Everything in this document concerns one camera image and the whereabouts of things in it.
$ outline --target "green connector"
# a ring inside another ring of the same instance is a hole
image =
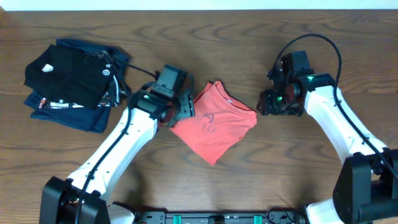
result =
[[[262,224],[262,216],[255,215],[254,216],[254,224]]]
[[[182,217],[181,217],[181,215],[174,215],[174,216],[173,216],[173,224],[182,224]]]

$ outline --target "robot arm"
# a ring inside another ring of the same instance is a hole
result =
[[[68,176],[68,179],[73,180],[72,186],[78,189],[83,188],[87,174],[124,129],[127,116],[128,108],[124,110],[119,123],[97,151],[82,166]],[[86,192],[91,194],[94,190],[98,191],[101,194],[100,198],[108,204],[120,176],[137,152],[155,136],[156,131],[157,119],[150,118],[148,112],[138,108],[132,109],[131,123],[127,130],[128,135],[121,138],[118,144],[106,156],[105,160],[99,165]]]
[[[134,214],[120,205],[108,207],[109,198],[134,156],[155,136],[158,123],[169,122],[172,126],[179,119],[195,115],[192,88],[180,91],[187,77],[193,79],[192,75],[166,65],[150,92],[144,90],[149,87],[145,86],[129,98],[131,106],[124,110],[119,123],[97,151],[67,180],[52,177],[47,182],[42,193],[39,223],[73,223],[79,198],[82,198],[78,216],[81,223],[132,223]],[[113,144],[109,154],[101,160]]]
[[[282,69],[268,75],[274,89],[260,94],[257,109],[264,115],[301,116],[307,111],[324,130],[343,164],[333,198],[306,207],[307,223],[362,223],[398,216],[397,180],[336,106],[334,79],[328,73],[314,74],[304,51],[288,54],[281,62]],[[398,150],[390,151],[375,138],[338,88],[336,93],[348,118],[397,170]],[[380,179],[372,181],[372,173]]]

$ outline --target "red t-shirt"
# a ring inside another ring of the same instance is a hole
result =
[[[220,81],[208,83],[194,103],[195,117],[171,130],[212,166],[257,123],[256,112],[230,97]]]

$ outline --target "wire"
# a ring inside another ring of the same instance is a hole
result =
[[[349,116],[346,114],[346,112],[344,111],[343,107],[340,105],[340,101],[337,98],[337,88],[338,88],[338,81],[340,79],[340,73],[341,73],[341,55],[340,55],[340,51],[338,50],[337,46],[335,43],[333,43],[333,41],[331,41],[329,38],[325,37],[324,35],[320,35],[320,34],[305,34],[305,35],[301,35],[300,37],[297,37],[296,39],[290,41],[280,52],[279,55],[277,56],[271,70],[270,70],[270,74],[272,74],[272,72],[274,72],[276,66],[277,66],[277,62],[280,59],[280,56],[283,54],[283,52],[286,50],[287,47],[289,47],[290,45],[292,45],[294,42],[296,42],[297,40],[300,40],[304,37],[319,37],[325,41],[327,41],[336,51],[337,57],[338,57],[338,69],[337,69],[337,75],[336,75],[336,81],[335,81],[335,85],[333,87],[333,97],[335,99],[335,105],[338,107],[338,109],[340,110],[341,114],[344,116],[344,118],[347,120],[347,122],[353,127],[353,129],[358,133],[358,135],[362,138],[363,142],[365,142],[373,151],[374,153],[379,156],[379,158],[381,159],[381,161],[383,161],[384,165],[388,168],[388,170],[391,172],[391,174],[398,180],[398,174],[397,172],[394,170],[394,168],[390,165],[390,163],[387,161],[387,159],[379,152],[378,149],[376,149],[375,146],[373,146],[373,144],[369,141],[369,139],[361,132],[361,130],[359,130],[359,128],[354,124],[354,122],[349,118]]]
[[[149,87],[151,87],[152,85],[154,85],[156,82],[147,82],[145,83],[142,87],[141,90],[147,90]]]
[[[120,60],[120,59],[117,59],[117,58],[113,58],[113,59],[115,59],[115,60],[117,60],[118,62],[121,62],[121,63],[127,65],[128,67],[131,67],[131,68],[136,69],[136,70],[138,70],[138,71],[144,72],[144,73],[146,73],[146,74],[148,74],[148,75],[154,77],[155,80],[157,80],[158,77],[159,77],[158,75],[155,75],[155,74],[153,74],[152,72],[149,72],[149,71],[147,71],[147,70],[145,70],[145,69],[142,69],[142,68],[139,68],[139,67],[137,67],[137,66],[131,65],[131,64],[129,64],[129,63],[127,63],[127,62],[124,62],[124,61],[122,61],[122,60]]]
[[[273,221],[271,221],[271,219],[268,217],[268,213],[269,213],[272,209],[274,209],[274,208],[279,208],[279,209],[281,209],[283,212],[285,212],[287,218],[289,218],[289,220],[291,221],[291,223],[294,222],[293,219],[290,217],[290,215],[286,212],[286,210],[285,210],[284,208],[282,208],[282,207],[279,207],[279,206],[273,206],[273,207],[271,207],[270,209],[268,209],[268,211],[266,212],[266,217],[268,218],[268,220],[269,220],[270,222],[273,222]]]
[[[82,205],[82,201],[83,201],[83,196],[87,190],[88,184],[90,183],[90,180],[94,177],[94,173],[97,170],[97,168],[100,166],[100,164],[104,161],[105,157],[112,151],[112,149],[115,147],[115,145],[117,145],[117,143],[120,141],[120,139],[127,133],[127,130],[129,128],[130,125],[130,121],[131,121],[131,105],[130,105],[130,99],[131,96],[129,94],[129,98],[128,98],[128,104],[127,104],[127,108],[128,108],[128,117],[127,117],[127,123],[124,127],[124,129],[122,130],[121,134],[118,136],[118,138],[115,139],[115,141],[112,143],[112,145],[105,151],[105,153],[100,157],[100,159],[98,159],[97,163],[93,166],[93,168],[91,169],[91,171],[88,173],[86,182],[80,192],[79,198],[78,198],[78,205],[77,205],[77,209],[76,209],[76,217],[75,217],[75,223],[79,224],[79,217],[80,217],[80,213],[81,213],[81,205]]]

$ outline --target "table surface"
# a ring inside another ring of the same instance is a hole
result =
[[[0,22],[0,222],[37,223],[44,184],[65,179],[96,151],[126,104],[113,108],[103,134],[29,118],[22,103],[25,67],[57,38],[123,48],[148,70],[164,64],[195,76],[199,93],[221,80],[255,108],[271,87],[265,73],[281,48],[309,32],[331,38],[341,51],[340,88],[361,121],[391,149],[398,148],[397,11],[91,11],[9,12]],[[337,57],[323,40],[303,39],[316,72],[335,75]],[[129,69],[137,90],[151,81]],[[161,129],[127,168],[112,195],[130,205],[176,210],[266,210],[331,197],[338,156],[309,115],[257,116],[244,139],[208,165],[168,129]],[[396,223],[390,219],[378,223]]]

